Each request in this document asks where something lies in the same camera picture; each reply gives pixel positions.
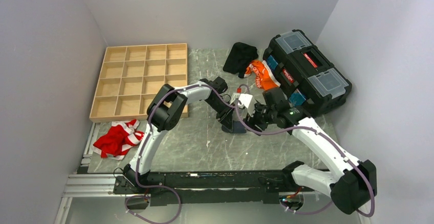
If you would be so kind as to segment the navy underwear beige waistband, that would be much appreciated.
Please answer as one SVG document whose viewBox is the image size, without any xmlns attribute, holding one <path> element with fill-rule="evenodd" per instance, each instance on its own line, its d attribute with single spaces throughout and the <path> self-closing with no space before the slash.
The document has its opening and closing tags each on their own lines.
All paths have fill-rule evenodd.
<svg viewBox="0 0 434 224">
<path fill-rule="evenodd" d="M 230 134 L 245 134 L 247 132 L 240 121 L 232 121 L 230 125 L 222 125 L 222 131 Z"/>
</svg>

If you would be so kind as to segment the wooden compartment tray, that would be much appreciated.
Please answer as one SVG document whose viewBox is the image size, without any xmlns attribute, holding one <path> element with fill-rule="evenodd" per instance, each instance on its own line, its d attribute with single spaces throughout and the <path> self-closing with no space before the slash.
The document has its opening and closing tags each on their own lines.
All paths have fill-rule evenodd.
<svg viewBox="0 0 434 224">
<path fill-rule="evenodd" d="M 186 43 L 108 47 L 89 119 L 111 122 L 147 118 L 160 88 L 188 84 Z"/>
</svg>

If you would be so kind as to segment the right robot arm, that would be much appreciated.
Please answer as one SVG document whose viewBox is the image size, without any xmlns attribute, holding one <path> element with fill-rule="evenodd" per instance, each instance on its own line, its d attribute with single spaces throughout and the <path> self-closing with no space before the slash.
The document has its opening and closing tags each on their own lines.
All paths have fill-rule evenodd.
<svg viewBox="0 0 434 224">
<path fill-rule="evenodd" d="M 370 160 L 361 161 L 338 145 L 301 106 L 292 107 L 282 90 L 272 88 L 263 92 L 265 104 L 251 94 L 235 99 L 235 112 L 246 109 L 242 125 L 257 135 L 275 135 L 283 132 L 304 143 L 327 167 L 328 171 L 314 169 L 304 163 L 292 163 L 284 170 L 282 184 L 294 191 L 308 187 L 328 196 L 343 213 L 358 212 L 365 217 L 375 213 L 377 168 Z"/>
</svg>

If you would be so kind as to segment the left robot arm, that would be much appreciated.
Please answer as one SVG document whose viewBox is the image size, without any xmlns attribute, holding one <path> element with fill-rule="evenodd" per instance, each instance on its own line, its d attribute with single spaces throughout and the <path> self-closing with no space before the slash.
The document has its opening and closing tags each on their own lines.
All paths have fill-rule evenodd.
<svg viewBox="0 0 434 224">
<path fill-rule="evenodd" d="M 227 89 L 228 85 L 221 77 L 213 81 L 201 79 L 183 87 L 165 84 L 160 88 L 147 108 L 144 137 L 133 159 L 123 169 L 126 185 L 132 192 L 141 193 L 146 189 L 147 177 L 158 147 L 167 132 L 178 124 L 187 105 L 205 101 L 216 112 L 216 120 L 222 125 L 222 131 L 235 132 L 236 125 L 232 118 L 234 109 L 223 99 Z"/>
</svg>

